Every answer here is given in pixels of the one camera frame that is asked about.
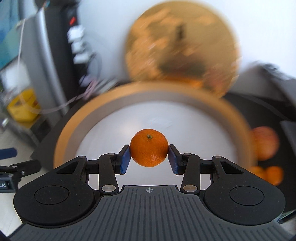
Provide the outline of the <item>orange mandarin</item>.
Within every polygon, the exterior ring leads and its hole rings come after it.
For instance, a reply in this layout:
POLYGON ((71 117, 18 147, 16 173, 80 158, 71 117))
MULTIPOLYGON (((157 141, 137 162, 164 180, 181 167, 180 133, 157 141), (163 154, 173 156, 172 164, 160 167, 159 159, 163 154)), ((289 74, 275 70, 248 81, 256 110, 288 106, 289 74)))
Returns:
POLYGON ((266 181, 274 186, 278 186, 283 181, 284 171, 279 166, 271 166, 265 170, 266 181))
POLYGON ((165 160, 169 151, 166 137, 153 129, 137 132, 130 141, 133 160, 144 167, 155 167, 165 160))

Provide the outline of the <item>round gold box lid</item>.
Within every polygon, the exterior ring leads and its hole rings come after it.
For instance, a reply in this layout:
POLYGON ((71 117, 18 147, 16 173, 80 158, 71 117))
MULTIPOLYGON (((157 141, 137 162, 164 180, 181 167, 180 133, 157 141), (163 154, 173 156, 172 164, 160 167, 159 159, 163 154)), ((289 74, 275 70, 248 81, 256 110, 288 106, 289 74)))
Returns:
POLYGON ((240 51, 224 19, 192 1, 165 1, 133 23, 125 44, 132 81, 184 82, 224 96, 238 77, 240 51))

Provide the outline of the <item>white foam box insert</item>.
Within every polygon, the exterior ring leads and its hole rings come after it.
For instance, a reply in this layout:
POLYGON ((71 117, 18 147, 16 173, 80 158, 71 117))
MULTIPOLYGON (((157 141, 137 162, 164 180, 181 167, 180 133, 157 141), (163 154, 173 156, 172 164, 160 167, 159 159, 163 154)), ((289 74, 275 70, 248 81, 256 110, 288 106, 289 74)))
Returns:
POLYGON ((162 133, 180 153, 210 160, 214 155, 238 161, 236 147, 225 128, 202 110, 177 102, 149 101, 115 111, 86 134, 76 152, 87 159, 118 153, 140 130, 162 133))

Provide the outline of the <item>yellow box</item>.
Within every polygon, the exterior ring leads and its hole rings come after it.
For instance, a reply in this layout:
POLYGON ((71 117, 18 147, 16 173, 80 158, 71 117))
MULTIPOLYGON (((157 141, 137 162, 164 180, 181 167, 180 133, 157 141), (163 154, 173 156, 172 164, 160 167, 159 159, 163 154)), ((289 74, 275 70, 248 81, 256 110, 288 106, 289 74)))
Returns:
POLYGON ((23 90, 9 102, 6 109, 20 123, 30 123, 40 114, 40 106, 32 88, 23 90))

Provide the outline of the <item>round gold box base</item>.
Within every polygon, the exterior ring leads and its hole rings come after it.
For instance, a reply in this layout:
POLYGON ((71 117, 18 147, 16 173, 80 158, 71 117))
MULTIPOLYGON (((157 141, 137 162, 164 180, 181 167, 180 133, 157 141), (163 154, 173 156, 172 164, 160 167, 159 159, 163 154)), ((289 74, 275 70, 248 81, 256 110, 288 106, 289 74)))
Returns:
POLYGON ((134 82, 95 97, 81 107, 66 123, 57 140, 54 167, 73 159, 86 134, 111 113, 140 102, 175 101, 203 110, 215 118, 230 134, 241 167, 255 165, 251 129, 244 116, 228 101, 205 90, 167 81, 134 82))

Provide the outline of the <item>red apple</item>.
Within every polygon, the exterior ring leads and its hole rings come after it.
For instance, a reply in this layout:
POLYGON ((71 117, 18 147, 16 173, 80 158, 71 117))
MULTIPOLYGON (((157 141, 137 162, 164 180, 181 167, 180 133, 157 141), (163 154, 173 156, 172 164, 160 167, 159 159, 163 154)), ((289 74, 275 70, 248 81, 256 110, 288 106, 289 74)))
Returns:
POLYGON ((280 139, 269 126, 259 126, 252 129, 254 150, 259 161, 266 161, 275 156, 280 147, 280 139))

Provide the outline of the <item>bottom white charger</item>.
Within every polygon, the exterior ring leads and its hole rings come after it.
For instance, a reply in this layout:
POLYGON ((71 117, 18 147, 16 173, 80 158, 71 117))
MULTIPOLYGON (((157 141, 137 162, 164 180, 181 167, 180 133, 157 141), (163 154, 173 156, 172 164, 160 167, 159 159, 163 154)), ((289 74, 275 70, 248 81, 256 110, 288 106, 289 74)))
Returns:
POLYGON ((90 54, 88 52, 78 53, 73 58, 74 64, 85 64, 90 59, 90 54))

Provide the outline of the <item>white charger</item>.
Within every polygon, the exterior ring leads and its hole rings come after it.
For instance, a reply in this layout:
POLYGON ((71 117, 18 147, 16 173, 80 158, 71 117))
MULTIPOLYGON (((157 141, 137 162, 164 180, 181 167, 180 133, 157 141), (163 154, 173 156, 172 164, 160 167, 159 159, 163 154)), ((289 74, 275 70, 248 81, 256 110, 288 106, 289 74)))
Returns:
POLYGON ((73 58, 74 64, 85 64, 90 59, 90 54, 88 52, 78 53, 73 58))
POLYGON ((73 54, 82 53, 86 49, 86 43, 84 41, 74 41, 71 44, 71 50, 73 54))
POLYGON ((82 25, 73 26, 67 32, 68 42, 72 43, 74 41, 80 40, 84 36, 85 28, 82 25))

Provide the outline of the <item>middle white charger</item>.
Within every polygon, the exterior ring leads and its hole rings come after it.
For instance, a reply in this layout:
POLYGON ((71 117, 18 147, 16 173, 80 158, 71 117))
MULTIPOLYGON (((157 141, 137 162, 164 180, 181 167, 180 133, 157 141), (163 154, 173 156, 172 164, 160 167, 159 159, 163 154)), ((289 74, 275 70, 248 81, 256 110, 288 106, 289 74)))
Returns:
POLYGON ((71 44, 71 50, 73 54, 82 53, 86 49, 86 43, 84 41, 74 41, 71 44))

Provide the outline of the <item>top white charger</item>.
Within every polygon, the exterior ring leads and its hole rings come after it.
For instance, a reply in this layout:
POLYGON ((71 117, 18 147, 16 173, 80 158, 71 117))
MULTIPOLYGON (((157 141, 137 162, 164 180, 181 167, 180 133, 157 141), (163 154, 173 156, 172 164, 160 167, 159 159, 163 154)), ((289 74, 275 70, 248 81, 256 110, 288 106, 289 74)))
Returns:
POLYGON ((85 28, 82 25, 73 26, 67 32, 68 42, 72 43, 74 41, 80 40, 84 36, 85 28))

